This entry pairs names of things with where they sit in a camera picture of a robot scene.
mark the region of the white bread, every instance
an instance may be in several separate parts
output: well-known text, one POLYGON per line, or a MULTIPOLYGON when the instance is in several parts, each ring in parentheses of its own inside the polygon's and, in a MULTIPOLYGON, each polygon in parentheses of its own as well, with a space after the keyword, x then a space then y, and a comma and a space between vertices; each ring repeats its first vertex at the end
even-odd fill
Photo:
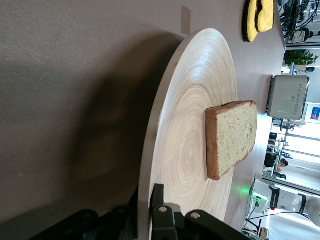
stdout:
POLYGON ((254 101, 234 101, 205 111, 207 174, 219 180, 254 148, 258 110, 254 101))

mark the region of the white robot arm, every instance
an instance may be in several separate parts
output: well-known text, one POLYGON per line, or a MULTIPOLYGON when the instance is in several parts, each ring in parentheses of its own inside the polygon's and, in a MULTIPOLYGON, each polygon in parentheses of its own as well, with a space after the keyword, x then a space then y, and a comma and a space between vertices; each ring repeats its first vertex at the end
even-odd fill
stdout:
POLYGON ((271 208, 308 214, 310 220, 320 227, 320 198, 294 194, 256 180, 251 199, 251 205, 255 205, 254 212, 256 213, 262 213, 271 208))

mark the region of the brown table surface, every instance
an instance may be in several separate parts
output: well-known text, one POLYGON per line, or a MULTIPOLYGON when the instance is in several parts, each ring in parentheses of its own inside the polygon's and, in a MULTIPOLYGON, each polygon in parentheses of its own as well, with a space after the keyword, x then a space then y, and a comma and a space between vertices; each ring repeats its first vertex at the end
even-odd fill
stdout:
POLYGON ((224 218, 240 230, 249 188, 263 169, 268 89, 285 49, 277 11, 272 30, 243 41, 244 4, 2 1, 0 239, 27 239, 75 211, 103 214, 129 200, 159 83, 187 36, 182 27, 221 32, 234 60, 238 99, 257 102, 256 148, 234 168, 224 218))

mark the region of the screw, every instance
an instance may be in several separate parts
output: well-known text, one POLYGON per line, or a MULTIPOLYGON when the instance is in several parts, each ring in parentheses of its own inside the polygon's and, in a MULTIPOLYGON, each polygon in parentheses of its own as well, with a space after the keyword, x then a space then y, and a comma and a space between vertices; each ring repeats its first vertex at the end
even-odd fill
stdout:
POLYGON ((162 206, 162 207, 160 207, 159 208, 159 212, 161 212, 161 213, 165 213, 165 212, 167 212, 168 211, 168 208, 166 208, 165 206, 162 206))
POLYGON ((191 213, 191 217, 192 217, 193 219, 199 219, 201 216, 200 216, 199 213, 193 212, 193 213, 191 213))
POLYGON ((82 216, 82 219, 89 219, 89 218, 91 218, 91 214, 90 213, 87 213, 87 214, 82 216))
POLYGON ((120 208, 117 213, 118 214, 124 214, 126 212, 126 210, 124 210, 123 208, 120 208))

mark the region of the wood grain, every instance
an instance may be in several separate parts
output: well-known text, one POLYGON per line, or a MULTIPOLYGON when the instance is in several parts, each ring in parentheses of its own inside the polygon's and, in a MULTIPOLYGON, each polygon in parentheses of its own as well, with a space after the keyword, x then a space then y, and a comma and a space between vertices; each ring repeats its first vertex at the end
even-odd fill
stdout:
POLYGON ((152 107, 141 161, 138 235, 148 239, 154 184, 164 201, 186 213, 201 209, 223 221, 233 168, 207 177, 205 110, 238 99, 234 62, 224 37, 207 28, 188 36, 173 55, 152 107))

